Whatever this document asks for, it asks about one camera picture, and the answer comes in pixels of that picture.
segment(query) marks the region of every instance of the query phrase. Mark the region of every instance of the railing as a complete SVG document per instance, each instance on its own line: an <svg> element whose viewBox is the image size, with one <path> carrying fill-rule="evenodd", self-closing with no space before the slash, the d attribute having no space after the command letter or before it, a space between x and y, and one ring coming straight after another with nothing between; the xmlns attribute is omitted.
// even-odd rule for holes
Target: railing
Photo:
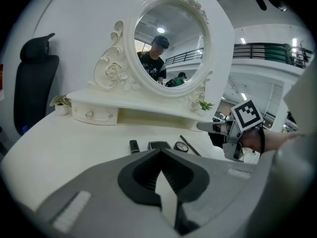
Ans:
<svg viewBox="0 0 317 238"><path fill-rule="evenodd" d="M165 65L171 65L178 62L185 62L193 59L202 59L204 55L204 48L191 50L165 60Z"/></svg>
<svg viewBox="0 0 317 238"><path fill-rule="evenodd" d="M307 54L312 51L301 47L292 47L288 44L277 43L248 43L234 45L233 58L252 58L282 62L302 69L306 68L309 59ZM202 59L204 48L191 50L165 60L165 65Z"/></svg>
<svg viewBox="0 0 317 238"><path fill-rule="evenodd" d="M252 58L277 61L299 68L306 68L312 51L288 44L247 43L234 45L233 58Z"/></svg>

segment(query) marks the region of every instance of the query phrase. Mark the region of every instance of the ceiling light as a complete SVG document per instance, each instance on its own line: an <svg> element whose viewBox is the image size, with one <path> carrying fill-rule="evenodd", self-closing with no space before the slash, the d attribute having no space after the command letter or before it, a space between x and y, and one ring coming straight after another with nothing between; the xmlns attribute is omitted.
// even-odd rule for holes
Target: ceiling light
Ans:
<svg viewBox="0 0 317 238"><path fill-rule="evenodd" d="M159 28L158 28L158 32L161 33L161 34L163 34L163 33L165 33L165 30L164 30L163 28L159 27Z"/></svg>
<svg viewBox="0 0 317 238"><path fill-rule="evenodd" d="M293 47L297 47L297 39L293 38L293 43L292 43Z"/></svg>
<svg viewBox="0 0 317 238"><path fill-rule="evenodd" d="M242 98L246 101L248 98L247 98L247 96L244 94L244 93L241 93L241 95L242 95Z"/></svg>

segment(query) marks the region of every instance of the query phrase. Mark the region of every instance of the oval mirror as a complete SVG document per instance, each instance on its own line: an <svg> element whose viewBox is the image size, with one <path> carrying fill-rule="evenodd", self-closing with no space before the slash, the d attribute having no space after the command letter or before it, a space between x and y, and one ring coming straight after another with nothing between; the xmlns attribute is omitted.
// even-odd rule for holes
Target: oval mirror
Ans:
<svg viewBox="0 0 317 238"><path fill-rule="evenodd" d="M171 89L190 82L204 56L202 26L181 5L148 10L138 21L134 39L148 80Z"/></svg>

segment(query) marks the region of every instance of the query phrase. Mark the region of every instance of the white column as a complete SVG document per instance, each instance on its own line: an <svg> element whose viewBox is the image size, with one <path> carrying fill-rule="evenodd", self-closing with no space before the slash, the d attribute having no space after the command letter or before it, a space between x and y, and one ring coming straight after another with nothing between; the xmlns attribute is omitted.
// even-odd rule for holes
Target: white column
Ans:
<svg viewBox="0 0 317 238"><path fill-rule="evenodd" d="M285 120L287 117L287 111L288 108L286 106L286 103L284 102L283 98L288 93L288 91L291 89L292 85L290 83L284 82L283 92L281 96L281 102L279 103L279 107L275 116L274 123L271 127L272 131L275 132L281 132L283 129L283 125L285 124Z"/></svg>

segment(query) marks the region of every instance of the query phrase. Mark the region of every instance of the black t-shirt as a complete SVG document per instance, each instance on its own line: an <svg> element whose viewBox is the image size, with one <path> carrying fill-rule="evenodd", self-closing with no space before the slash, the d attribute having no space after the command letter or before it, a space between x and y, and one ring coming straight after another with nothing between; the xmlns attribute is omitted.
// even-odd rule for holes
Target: black t-shirt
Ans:
<svg viewBox="0 0 317 238"><path fill-rule="evenodd" d="M137 54L141 64L152 79L157 81L159 77L166 78L165 64L160 57L154 60L150 57L150 52L138 52Z"/></svg>

